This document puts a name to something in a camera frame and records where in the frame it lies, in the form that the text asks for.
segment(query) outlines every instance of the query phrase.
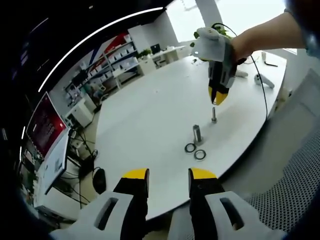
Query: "white round table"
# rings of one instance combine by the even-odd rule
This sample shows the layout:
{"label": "white round table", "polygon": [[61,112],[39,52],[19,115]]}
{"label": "white round table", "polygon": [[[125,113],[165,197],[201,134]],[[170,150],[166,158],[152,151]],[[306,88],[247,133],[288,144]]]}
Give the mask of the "white round table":
{"label": "white round table", "polygon": [[[208,63],[185,57],[130,83],[102,104],[94,162],[106,173],[112,191],[128,171],[149,168],[148,214],[151,219],[189,200],[188,169],[209,170],[220,177],[254,140],[266,120],[262,87],[254,83],[254,64],[243,64],[247,78],[236,78],[228,98],[216,106],[217,124],[211,122]],[[287,61],[267,54],[258,68],[274,89],[265,87],[268,114],[283,84]],[[186,154],[193,141],[193,125],[199,125],[206,151],[202,162]]]}

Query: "rubber o-ring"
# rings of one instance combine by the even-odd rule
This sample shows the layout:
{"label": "rubber o-ring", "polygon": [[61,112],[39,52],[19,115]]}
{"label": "rubber o-ring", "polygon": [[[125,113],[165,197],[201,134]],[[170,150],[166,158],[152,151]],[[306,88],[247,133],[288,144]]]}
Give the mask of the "rubber o-ring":
{"label": "rubber o-ring", "polygon": [[[193,149],[191,151],[188,150],[188,147],[192,146]],[[185,147],[184,147],[184,151],[188,154],[193,153],[196,150],[196,145],[194,143],[188,143]]]}
{"label": "rubber o-ring", "polygon": [[[203,157],[199,158],[199,157],[197,156],[198,153],[203,153]],[[194,153],[194,158],[195,158],[196,160],[203,160],[203,159],[205,159],[206,156],[207,156],[207,153],[205,152],[205,150],[202,150],[202,149],[197,150],[197,151],[195,151],[195,153]]]}

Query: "red screen display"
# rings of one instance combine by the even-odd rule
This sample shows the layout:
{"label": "red screen display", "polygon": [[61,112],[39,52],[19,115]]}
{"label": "red screen display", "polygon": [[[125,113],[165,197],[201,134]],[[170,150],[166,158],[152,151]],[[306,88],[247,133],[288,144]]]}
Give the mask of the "red screen display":
{"label": "red screen display", "polygon": [[60,133],[66,129],[65,123],[55,110],[48,93],[45,93],[36,107],[26,133],[33,145],[46,156]]}

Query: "metal peg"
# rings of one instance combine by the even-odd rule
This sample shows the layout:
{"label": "metal peg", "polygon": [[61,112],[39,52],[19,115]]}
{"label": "metal peg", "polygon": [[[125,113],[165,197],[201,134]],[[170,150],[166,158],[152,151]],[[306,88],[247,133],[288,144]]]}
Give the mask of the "metal peg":
{"label": "metal peg", "polygon": [[214,124],[217,123],[216,108],[215,108],[215,107],[212,108],[212,118],[211,118],[211,121],[212,121]]}
{"label": "metal peg", "polygon": [[193,126],[193,135],[194,135],[194,144],[199,146],[202,144],[202,136],[201,136],[201,132],[200,132],[200,127],[198,125],[194,125]]}

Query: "window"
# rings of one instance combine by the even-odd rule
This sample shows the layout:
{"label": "window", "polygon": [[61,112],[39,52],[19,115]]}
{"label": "window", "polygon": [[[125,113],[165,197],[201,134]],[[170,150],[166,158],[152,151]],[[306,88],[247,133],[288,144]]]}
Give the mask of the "window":
{"label": "window", "polygon": [[[223,23],[232,28],[236,34],[275,18],[286,8],[284,0],[215,0],[215,2]],[[286,50],[297,54],[297,49]]]}
{"label": "window", "polygon": [[179,43],[194,40],[194,32],[205,26],[196,0],[174,0],[166,13]]}

